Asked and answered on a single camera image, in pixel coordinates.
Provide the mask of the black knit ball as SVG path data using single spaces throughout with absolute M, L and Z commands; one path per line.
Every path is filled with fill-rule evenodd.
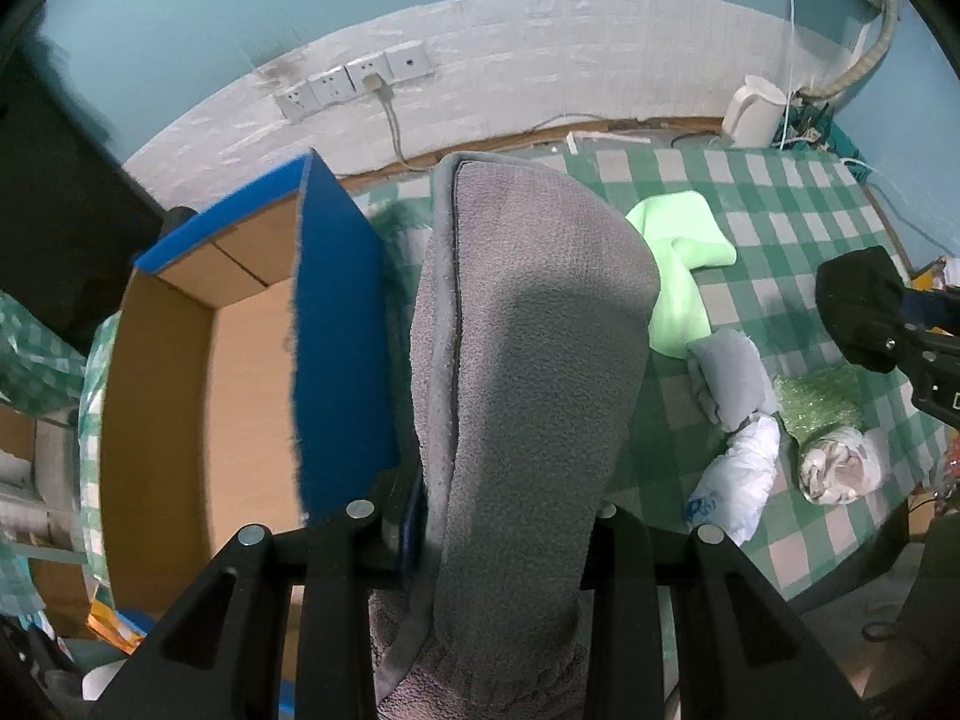
M 905 282 L 884 247 L 851 250 L 821 263 L 815 307 L 841 356 L 877 374 L 895 369 L 889 341 L 901 325 Z

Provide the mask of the green glitter sponge mat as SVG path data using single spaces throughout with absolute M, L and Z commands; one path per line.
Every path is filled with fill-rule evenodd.
M 799 447 L 841 427 L 861 429 L 862 395 L 856 369 L 837 364 L 802 376 L 773 379 L 782 426 Z

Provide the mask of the blue-grey cloth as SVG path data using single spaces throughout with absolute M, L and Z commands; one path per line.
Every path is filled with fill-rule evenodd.
M 721 328 L 686 347 L 693 397 L 709 422 L 736 433 L 755 413 L 776 415 L 779 400 L 758 348 L 745 333 Z

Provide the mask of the grey towel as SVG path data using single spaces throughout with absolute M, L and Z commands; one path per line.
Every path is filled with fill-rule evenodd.
M 579 583 L 644 379 L 659 271 L 563 172 L 455 153 L 410 328 L 427 522 L 370 601 L 384 718 L 574 718 Z

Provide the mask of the white plastic bag bundle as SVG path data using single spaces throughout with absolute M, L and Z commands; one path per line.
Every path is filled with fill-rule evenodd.
M 690 530 L 715 525 L 742 546 L 754 538 L 778 476 L 781 429 L 776 418 L 755 413 L 711 461 L 686 501 Z

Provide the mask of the green checkered tablecloth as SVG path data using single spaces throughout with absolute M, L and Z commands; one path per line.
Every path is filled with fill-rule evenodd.
M 625 146 L 548 158 L 617 210 L 654 195 L 695 190 L 708 202 L 737 261 L 695 280 L 718 328 L 754 340 L 771 376 L 802 376 L 841 364 L 814 307 L 817 266 L 851 250 L 889 245 L 890 234 L 851 172 L 811 153 Z M 174 291 L 153 291 L 148 314 L 119 312 L 99 327 L 80 406 L 80 505 L 89 564 L 107 598 L 130 605 L 121 587 L 119 541 L 135 500 L 161 480 L 137 433 L 132 408 L 153 383 L 193 383 L 176 395 L 179 426 L 197 434 L 200 466 L 174 493 L 220 544 L 246 515 L 274 528 L 299 517 L 290 411 L 291 289 L 277 284 L 212 314 Z M 946 428 L 911 403 L 898 372 L 855 367 L 862 426 L 882 429 L 890 470 L 875 493 L 848 505 L 815 505 L 797 486 L 799 452 L 782 447 L 778 477 L 745 552 L 788 598 L 815 601 L 830 582 L 872 567 L 872 545 L 896 507 L 946 450 Z M 133 437 L 132 454 L 117 440 Z M 695 405 L 685 366 L 652 356 L 630 440 L 617 461 L 613 499 L 659 528 L 677 528 L 686 498 L 721 434 Z

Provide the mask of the green microfibre cloth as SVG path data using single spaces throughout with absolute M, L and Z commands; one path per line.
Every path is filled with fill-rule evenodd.
M 661 289 L 649 321 L 651 349 L 683 359 L 692 341 L 711 335 L 693 271 L 734 265 L 736 248 L 695 190 L 641 200 L 626 213 L 626 221 L 647 243 L 659 271 Z

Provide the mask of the blue cardboard box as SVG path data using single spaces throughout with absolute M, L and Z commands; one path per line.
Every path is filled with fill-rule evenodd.
M 99 439 L 107 580 L 155 627 L 98 718 L 374 715 L 374 485 L 394 465 L 382 244 L 315 154 L 132 271 Z

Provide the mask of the white electric kettle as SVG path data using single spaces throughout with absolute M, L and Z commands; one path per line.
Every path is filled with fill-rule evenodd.
M 757 75 L 745 75 L 726 115 L 721 132 L 734 148 L 770 146 L 788 105 L 786 94 Z

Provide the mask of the silver insulated pipe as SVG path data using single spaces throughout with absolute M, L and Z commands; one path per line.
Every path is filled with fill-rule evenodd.
M 900 0 L 862 0 L 871 9 L 872 18 L 856 32 L 846 67 L 829 82 L 801 86 L 794 96 L 804 103 L 829 103 L 871 76 L 887 57 L 895 39 Z

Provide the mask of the white plastic stick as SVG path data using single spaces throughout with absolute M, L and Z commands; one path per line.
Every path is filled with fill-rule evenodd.
M 569 153 L 578 154 L 581 145 L 586 143 L 628 143 L 629 145 L 651 145 L 652 140 L 643 135 L 623 135 L 617 132 L 601 132 L 600 130 L 571 130 L 563 138 Z

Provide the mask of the white wall socket strip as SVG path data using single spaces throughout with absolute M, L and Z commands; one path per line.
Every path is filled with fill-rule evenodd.
M 434 71 L 433 60 L 423 41 L 363 55 L 345 65 L 299 80 L 274 94 L 274 103 L 288 122 L 301 122 L 329 107 L 381 93 L 397 83 L 427 78 Z

